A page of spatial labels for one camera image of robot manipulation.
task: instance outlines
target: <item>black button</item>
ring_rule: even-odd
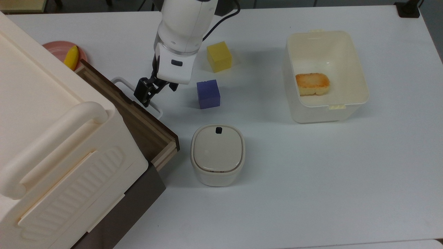
[[[179,61],[176,61],[176,60],[171,60],[171,64],[174,65],[174,66],[183,66],[183,62],[179,62]]]

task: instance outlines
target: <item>black cable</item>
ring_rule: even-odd
[[[139,9],[137,11],[140,11],[140,9],[143,7],[143,4],[146,2],[146,0],[143,0],[143,3],[141,3]]]
[[[217,26],[220,25],[223,21],[225,21],[226,19],[228,19],[230,17],[237,15],[240,12],[240,4],[238,3],[237,0],[234,0],[234,3],[237,5],[237,11],[230,14],[229,16],[223,17],[223,19],[221,19],[218,23],[216,23],[214,25],[214,27],[212,27],[211,30],[209,30],[209,32],[205,35],[205,37],[203,37],[203,41],[206,40],[206,38],[208,38],[208,36],[212,33],[212,31],[214,31],[214,29],[217,28]]]

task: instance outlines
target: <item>wooden drawer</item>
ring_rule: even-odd
[[[144,157],[159,171],[180,149],[177,135],[86,61],[80,63],[75,72],[115,105]]]

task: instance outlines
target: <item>white handle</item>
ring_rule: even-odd
[[[22,178],[91,119],[103,124],[108,114],[103,106],[91,101],[80,103],[66,112],[3,168],[0,172],[0,194],[14,200],[21,199],[26,194],[26,187],[20,183]]]

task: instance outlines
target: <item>blue cube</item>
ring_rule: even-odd
[[[197,94],[200,109],[220,106],[220,92],[216,80],[197,82]]]

